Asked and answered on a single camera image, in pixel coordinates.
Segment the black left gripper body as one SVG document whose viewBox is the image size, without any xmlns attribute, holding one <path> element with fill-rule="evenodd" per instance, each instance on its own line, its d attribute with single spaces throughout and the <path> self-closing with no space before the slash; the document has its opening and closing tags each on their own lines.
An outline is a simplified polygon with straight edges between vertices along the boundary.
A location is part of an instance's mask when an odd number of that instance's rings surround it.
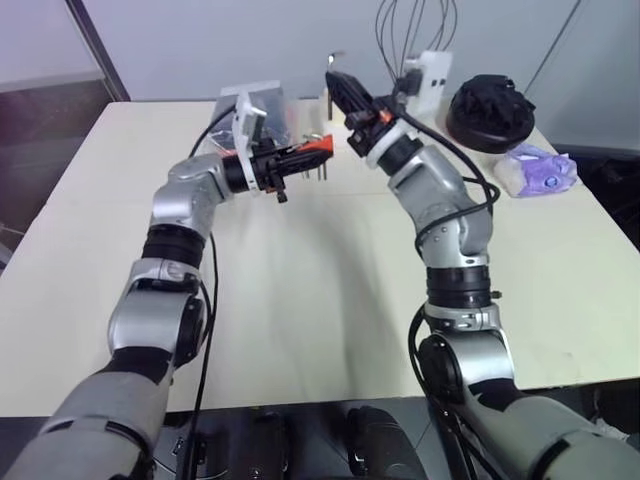
<svg viewBox="0 0 640 480">
<path fill-rule="evenodd" d="M 252 147 L 251 165 L 258 188 L 267 194 L 275 194 L 282 204 L 288 201 L 284 178 L 278 172 L 288 147 L 277 146 L 272 139 L 261 139 Z"/>
</svg>

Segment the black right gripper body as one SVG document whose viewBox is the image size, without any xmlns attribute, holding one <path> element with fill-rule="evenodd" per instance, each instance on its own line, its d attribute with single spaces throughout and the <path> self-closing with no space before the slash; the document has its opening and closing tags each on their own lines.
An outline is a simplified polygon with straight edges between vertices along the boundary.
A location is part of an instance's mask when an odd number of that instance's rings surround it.
<svg viewBox="0 0 640 480">
<path fill-rule="evenodd" d="M 351 132 L 347 143 L 358 156 L 367 156 L 396 120 L 391 97 L 374 97 L 369 103 L 352 105 L 347 113 L 347 129 Z"/>
</svg>

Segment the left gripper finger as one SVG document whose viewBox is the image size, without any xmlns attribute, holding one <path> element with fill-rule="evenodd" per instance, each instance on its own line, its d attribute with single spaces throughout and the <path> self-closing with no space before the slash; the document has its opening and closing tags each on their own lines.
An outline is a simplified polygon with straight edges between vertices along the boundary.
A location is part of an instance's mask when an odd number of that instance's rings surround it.
<svg viewBox="0 0 640 480">
<path fill-rule="evenodd" d="M 316 144 L 291 147 L 282 154 L 283 159 L 327 159 L 328 149 Z"/>
<path fill-rule="evenodd" d="M 327 155 L 296 155 L 283 161 L 284 171 L 308 171 L 324 165 L 329 160 Z"/>
</svg>

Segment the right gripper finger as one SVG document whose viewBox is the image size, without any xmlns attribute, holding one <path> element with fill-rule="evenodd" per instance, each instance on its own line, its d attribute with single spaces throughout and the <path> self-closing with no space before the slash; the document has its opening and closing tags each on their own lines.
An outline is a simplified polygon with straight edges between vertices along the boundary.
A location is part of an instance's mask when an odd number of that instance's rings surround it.
<svg viewBox="0 0 640 480">
<path fill-rule="evenodd" d="M 332 102 L 345 115 L 361 110 L 359 82 L 343 72 L 326 72 L 326 85 Z"/>
<path fill-rule="evenodd" d="M 349 115 L 369 110 L 372 97 L 354 76 L 343 72 L 334 72 L 333 102 L 345 115 Z"/>
</svg>

